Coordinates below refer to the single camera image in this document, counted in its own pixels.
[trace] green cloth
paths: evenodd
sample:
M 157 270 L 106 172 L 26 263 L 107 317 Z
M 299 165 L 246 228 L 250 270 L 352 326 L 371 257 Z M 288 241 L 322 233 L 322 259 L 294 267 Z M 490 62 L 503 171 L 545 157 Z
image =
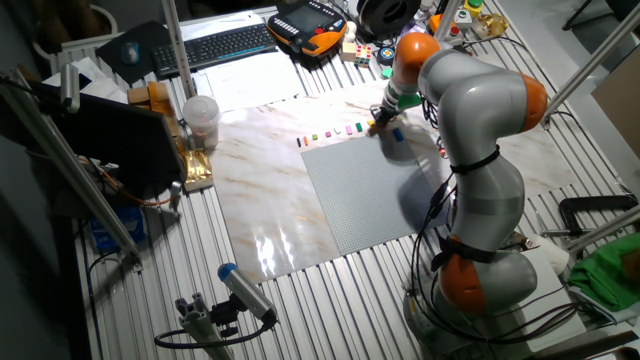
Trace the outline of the green cloth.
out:
M 571 270 L 569 284 L 612 312 L 640 301 L 640 287 L 632 284 L 622 266 L 622 255 L 640 247 L 640 233 L 600 247 Z

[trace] black chair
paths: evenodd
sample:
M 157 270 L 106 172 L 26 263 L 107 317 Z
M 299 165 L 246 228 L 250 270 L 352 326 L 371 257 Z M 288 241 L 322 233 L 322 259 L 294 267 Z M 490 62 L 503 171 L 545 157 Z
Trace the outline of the black chair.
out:
M 631 13 L 631 11 L 636 7 L 636 5 L 640 3 L 640 0 L 606 0 L 607 5 L 609 5 L 609 8 L 611 9 L 611 13 L 596 16 L 593 19 L 584 20 L 577 24 L 574 24 L 573 22 L 576 20 L 578 15 L 580 15 L 584 11 L 584 9 L 591 3 L 591 1 L 593 0 L 586 0 L 584 4 L 580 6 L 578 11 L 576 11 L 575 14 L 573 14 L 573 16 L 571 16 L 569 20 L 567 20 L 567 23 L 564 24 L 564 26 L 562 27 L 562 30 L 564 31 L 571 30 L 571 28 L 573 28 L 574 26 L 578 26 L 594 20 L 602 19 L 603 17 L 610 16 L 610 15 L 615 16 L 616 19 L 618 19 L 618 21 L 622 21 L 624 20 L 625 17 L 627 17 L 627 15 L 629 15 L 629 13 Z M 636 34 L 640 34 L 640 26 L 635 28 L 633 32 L 635 32 Z

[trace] aluminum profile table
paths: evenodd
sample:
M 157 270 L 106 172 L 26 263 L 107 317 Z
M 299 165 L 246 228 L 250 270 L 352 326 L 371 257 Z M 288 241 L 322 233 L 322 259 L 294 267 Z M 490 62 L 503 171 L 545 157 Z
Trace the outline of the aluminum profile table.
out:
M 507 17 L 494 0 L 484 3 L 485 12 Z M 275 8 L 257 11 L 270 16 Z M 505 35 L 526 45 L 513 24 Z M 65 44 L 63 52 L 52 58 L 54 72 L 64 63 L 91 57 L 123 89 L 129 88 L 114 75 L 95 49 L 111 36 Z M 535 60 L 535 56 L 511 43 L 499 40 L 476 44 L 476 55 L 496 55 L 502 64 L 540 80 L 550 96 L 553 84 Z M 339 56 L 316 61 L 312 68 L 294 63 L 306 95 L 340 89 L 380 79 L 380 66 L 358 69 L 342 63 Z M 134 84 L 155 81 L 153 74 Z M 164 81 L 170 86 L 172 104 L 181 118 L 184 104 L 179 79 Z M 572 112 L 563 104 L 560 110 Z M 548 131 L 578 181 L 575 184 L 529 198 L 525 214 L 516 231 L 540 233 L 544 228 L 562 228 L 558 204 L 567 197 L 621 195 L 617 175 L 602 151 L 581 124 L 564 115 L 554 115 Z M 162 199 L 168 192 L 158 194 Z M 167 206 L 163 211 L 171 211 Z M 175 224 L 149 223 L 150 240 L 140 245 L 144 271 L 134 273 L 117 261 L 98 264 L 90 277 L 86 270 L 99 253 L 90 245 L 87 233 L 75 240 L 82 282 L 89 339 L 94 359 L 206 359 L 202 350 L 167 350 L 156 347 L 153 337 L 179 329 L 174 300 L 201 292 L 207 303 L 226 301 L 229 292 L 217 279 L 218 266 L 234 262 L 215 188 L 184 194 L 178 207 L 181 214 Z M 595 228 L 620 215 L 620 211 L 596 211 L 578 214 L 582 227 Z M 179 231 L 169 233 L 169 227 Z M 586 253 L 615 240 L 605 237 L 586 248 Z M 232 346 L 237 359 L 417 359 L 420 346 L 402 316 L 403 282 L 407 278 L 412 238 L 389 241 L 367 250 L 313 266 L 259 284 L 279 312 L 280 325 L 257 339 Z M 439 251 L 437 242 L 427 246 L 425 260 Z M 93 301 L 89 289 L 95 293 Z M 257 330 L 259 324 L 250 314 L 241 314 L 241 335 Z M 186 336 L 176 341 L 188 341 Z M 462 350 L 459 358 L 471 353 Z

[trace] monitor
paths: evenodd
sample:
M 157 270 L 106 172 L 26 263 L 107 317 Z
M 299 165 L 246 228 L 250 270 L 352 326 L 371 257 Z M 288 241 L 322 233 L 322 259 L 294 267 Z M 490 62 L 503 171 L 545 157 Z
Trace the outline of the monitor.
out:
M 58 87 L 29 85 L 60 101 Z M 184 163 L 160 113 L 80 94 L 77 113 L 52 119 L 74 153 L 117 164 L 118 180 L 135 192 L 152 184 L 164 189 L 186 179 Z

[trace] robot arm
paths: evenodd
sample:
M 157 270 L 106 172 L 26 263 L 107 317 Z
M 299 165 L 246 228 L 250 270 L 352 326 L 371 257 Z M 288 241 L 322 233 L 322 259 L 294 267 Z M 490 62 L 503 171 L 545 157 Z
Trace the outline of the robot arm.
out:
M 517 226 L 525 197 L 520 172 L 499 155 L 496 140 L 538 124 L 547 95 L 526 75 L 441 48 L 426 34 L 400 40 L 381 114 L 398 114 L 400 99 L 417 90 L 438 105 L 440 133 L 456 172 L 458 209 L 446 240 L 455 244 L 445 246 L 438 259 L 436 299 L 446 301 L 435 305 L 445 316 L 451 309 L 491 313 L 526 298 L 537 284 L 523 255 L 497 251 Z M 389 119 L 376 120 L 383 126 Z M 490 254 L 489 260 L 451 250 L 460 246 L 468 253 Z

